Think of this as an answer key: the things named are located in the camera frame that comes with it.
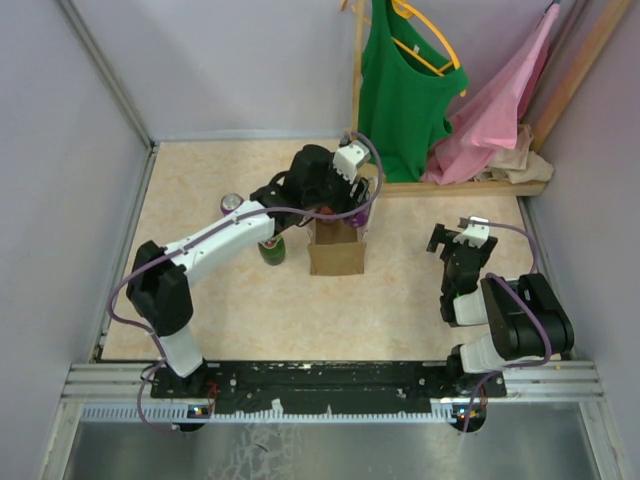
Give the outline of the purple Fanta can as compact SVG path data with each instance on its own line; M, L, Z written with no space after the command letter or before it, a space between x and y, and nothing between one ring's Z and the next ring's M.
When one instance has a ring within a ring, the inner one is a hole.
M345 218L343 222L354 229L361 229L367 226L370 215L371 205L368 205L366 208L357 212L356 214Z
M244 203L244 198L237 193L224 195L219 203L220 211L224 216L237 210Z

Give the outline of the green glass bottle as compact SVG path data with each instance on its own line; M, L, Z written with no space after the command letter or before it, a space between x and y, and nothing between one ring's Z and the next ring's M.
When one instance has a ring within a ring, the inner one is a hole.
M267 265L277 266L286 258L286 244L280 234L258 243L259 253Z

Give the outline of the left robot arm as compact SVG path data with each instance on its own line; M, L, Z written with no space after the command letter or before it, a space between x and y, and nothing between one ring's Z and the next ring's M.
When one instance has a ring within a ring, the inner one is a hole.
M184 395L201 394L208 373L189 327L191 289L244 249L264 243L310 219L358 220L370 210L378 185L361 175L374 148L347 141L336 151L308 144L279 172L222 219L166 246L139 247L126 296L150 326L172 383Z

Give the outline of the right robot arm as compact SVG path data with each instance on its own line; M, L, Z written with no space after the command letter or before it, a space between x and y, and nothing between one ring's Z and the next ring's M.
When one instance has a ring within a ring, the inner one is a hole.
M546 277L537 271L538 246L528 237L531 270L507 280L482 272L497 246L491 228L527 232L478 217L463 219L458 230L434 226L426 250L441 248L443 275L440 313L451 327L486 326L480 338L454 347L446 361L447 384L461 396L478 395L489 374L515 366L538 366L567 355L575 343L573 325Z

